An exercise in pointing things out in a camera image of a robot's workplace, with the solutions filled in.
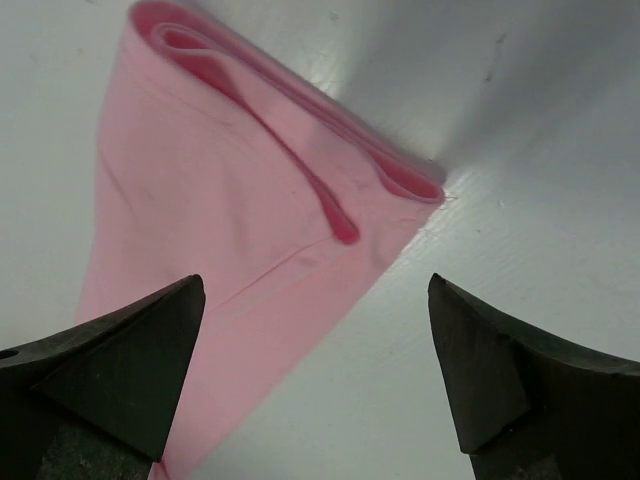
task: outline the pink fabric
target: pink fabric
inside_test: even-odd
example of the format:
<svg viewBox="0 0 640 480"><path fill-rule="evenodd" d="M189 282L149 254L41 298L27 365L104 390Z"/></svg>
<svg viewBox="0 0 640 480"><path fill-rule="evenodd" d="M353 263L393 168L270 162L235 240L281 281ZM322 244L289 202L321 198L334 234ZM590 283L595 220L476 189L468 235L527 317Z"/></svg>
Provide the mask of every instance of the pink fabric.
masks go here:
<svg viewBox="0 0 640 480"><path fill-rule="evenodd" d="M184 479L348 312L442 199L224 26L129 13L98 132L78 321L192 273L207 307L156 479Z"/></svg>

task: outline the white table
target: white table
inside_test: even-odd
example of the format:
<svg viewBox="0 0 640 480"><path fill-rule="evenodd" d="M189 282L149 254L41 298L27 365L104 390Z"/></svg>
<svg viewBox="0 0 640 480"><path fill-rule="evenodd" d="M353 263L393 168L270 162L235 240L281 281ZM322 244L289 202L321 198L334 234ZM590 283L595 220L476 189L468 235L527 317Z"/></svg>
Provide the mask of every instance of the white table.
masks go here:
<svg viewBox="0 0 640 480"><path fill-rule="evenodd" d="M202 1L435 159L449 200L194 479L471 479L430 336L435 271L640 360L635 0ZM93 135L129 3L0 9L0 348L73 317L92 237Z"/></svg>

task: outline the metal tool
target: metal tool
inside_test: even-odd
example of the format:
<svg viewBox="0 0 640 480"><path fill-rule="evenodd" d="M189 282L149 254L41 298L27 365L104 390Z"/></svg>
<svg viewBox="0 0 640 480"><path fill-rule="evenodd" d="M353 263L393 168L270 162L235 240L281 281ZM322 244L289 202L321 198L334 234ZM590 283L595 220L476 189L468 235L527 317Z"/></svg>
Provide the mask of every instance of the metal tool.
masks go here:
<svg viewBox="0 0 640 480"><path fill-rule="evenodd" d="M437 275L429 312L478 480L640 479L640 364L517 320Z"/></svg>
<svg viewBox="0 0 640 480"><path fill-rule="evenodd" d="M164 451L204 303L202 279L191 276L0 351L0 478L146 480Z"/></svg>

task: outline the pink cloth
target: pink cloth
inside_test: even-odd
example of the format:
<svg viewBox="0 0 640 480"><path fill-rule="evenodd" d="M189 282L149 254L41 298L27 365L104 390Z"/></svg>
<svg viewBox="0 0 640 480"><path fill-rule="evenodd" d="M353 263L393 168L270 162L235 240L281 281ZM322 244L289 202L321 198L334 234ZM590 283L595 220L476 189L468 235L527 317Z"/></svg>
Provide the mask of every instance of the pink cloth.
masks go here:
<svg viewBox="0 0 640 480"><path fill-rule="evenodd" d="M184 479L442 199L331 100L211 19L132 7L98 133L78 321L192 273L207 307L162 464Z"/></svg>

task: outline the scratch on surface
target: scratch on surface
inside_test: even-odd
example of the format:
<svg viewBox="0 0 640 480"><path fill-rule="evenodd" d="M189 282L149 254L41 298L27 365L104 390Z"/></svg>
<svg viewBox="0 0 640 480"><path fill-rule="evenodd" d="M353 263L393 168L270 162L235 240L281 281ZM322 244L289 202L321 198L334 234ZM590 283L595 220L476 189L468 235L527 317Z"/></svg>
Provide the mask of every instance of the scratch on surface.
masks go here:
<svg viewBox="0 0 640 480"><path fill-rule="evenodd" d="M502 45L504 44L504 41L507 39L507 33L503 33L501 34L495 42L495 48L493 51L493 60L491 61L491 65L489 66L489 71L487 72L487 75L484 77L484 83L489 83L491 80L493 80L493 71L495 70L495 68L498 66L498 63L500 62L500 58L502 57Z"/></svg>

